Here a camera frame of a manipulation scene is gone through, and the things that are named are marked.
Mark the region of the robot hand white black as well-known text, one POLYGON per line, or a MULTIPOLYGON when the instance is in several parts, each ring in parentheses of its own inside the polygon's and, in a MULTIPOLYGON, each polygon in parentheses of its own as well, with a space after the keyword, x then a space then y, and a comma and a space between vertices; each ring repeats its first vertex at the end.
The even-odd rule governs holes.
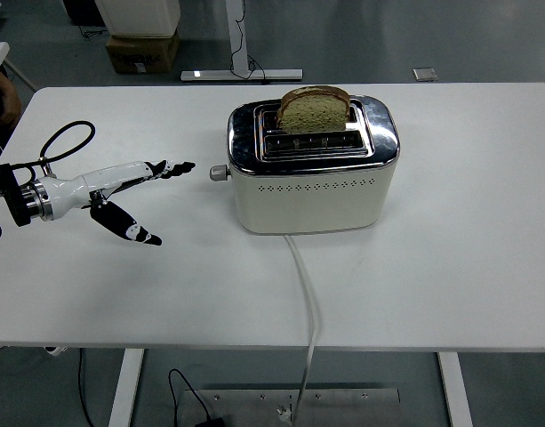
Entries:
POLYGON ((192 162, 137 161, 84 173, 71 180, 45 176, 35 181, 33 191, 40 204, 39 215, 45 221, 58 220, 74 208, 87 208, 94 221, 116 236, 160 246, 160 237, 147 231, 109 197, 145 181, 181 176, 194 168, 192 162))

